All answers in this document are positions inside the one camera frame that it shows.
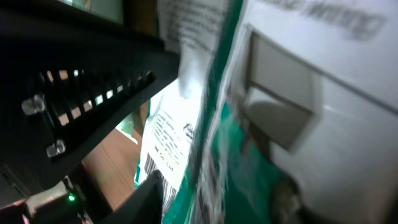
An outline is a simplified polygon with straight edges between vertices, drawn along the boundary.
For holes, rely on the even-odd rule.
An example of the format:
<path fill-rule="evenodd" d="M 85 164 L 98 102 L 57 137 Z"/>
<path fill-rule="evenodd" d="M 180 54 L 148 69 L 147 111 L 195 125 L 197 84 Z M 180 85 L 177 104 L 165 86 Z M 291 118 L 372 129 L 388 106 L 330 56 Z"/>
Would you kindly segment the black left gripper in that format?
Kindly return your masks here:
<path fill-rule="evenodd" d="M 24 195 L 1 172 L 1 223 L 101 223 L 103 193 L 85 163 L 49 189 Z"/>

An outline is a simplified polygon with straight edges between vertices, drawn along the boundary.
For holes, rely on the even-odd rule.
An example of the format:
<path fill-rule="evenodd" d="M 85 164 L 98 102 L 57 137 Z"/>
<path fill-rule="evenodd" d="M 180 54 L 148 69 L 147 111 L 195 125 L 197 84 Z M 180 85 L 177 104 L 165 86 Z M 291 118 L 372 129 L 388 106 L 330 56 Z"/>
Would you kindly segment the green 3M glove package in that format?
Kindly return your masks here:
<path fill-rule="evenodd" d="M 397 1 L 159 1 L 162 223 L 396 223 Z"/>

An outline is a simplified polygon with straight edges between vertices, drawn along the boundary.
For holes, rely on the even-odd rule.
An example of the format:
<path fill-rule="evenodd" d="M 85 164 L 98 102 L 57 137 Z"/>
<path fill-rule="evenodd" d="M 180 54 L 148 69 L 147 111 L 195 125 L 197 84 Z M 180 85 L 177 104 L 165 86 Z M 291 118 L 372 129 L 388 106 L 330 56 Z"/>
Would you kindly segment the white green small packet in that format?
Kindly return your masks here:
<path fill-rule="evenodd" d="M 138 146 L 142 144 L 142 135 L 148 117 L 150 101 L 144 104 L 130 114 L 128 114 L 117 126 L 116 129 L 132 140 Z"/>

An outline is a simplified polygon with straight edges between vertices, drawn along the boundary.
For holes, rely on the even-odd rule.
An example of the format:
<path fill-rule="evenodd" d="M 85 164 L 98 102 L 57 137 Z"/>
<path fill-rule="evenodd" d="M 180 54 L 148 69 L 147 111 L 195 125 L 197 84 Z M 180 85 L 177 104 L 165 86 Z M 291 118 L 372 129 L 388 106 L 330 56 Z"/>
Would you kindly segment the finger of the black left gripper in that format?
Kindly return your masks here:
<path fill-rule="evenodd" d="M 160 39 L 60 1 L 2 1 L 1 204 L 57 185 L 179 64 Z"/>

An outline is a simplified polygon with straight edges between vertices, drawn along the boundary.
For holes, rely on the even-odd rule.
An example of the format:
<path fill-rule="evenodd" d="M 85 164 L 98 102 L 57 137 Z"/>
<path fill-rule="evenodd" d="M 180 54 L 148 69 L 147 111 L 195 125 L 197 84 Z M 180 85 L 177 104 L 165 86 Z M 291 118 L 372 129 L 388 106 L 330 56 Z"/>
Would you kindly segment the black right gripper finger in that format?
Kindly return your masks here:
<path fill-rule="evenodd" d="M 101 223 L 161 224 L 162 205 L 162 176 L 159 170 L 155 170 L 117 210 Z"/>

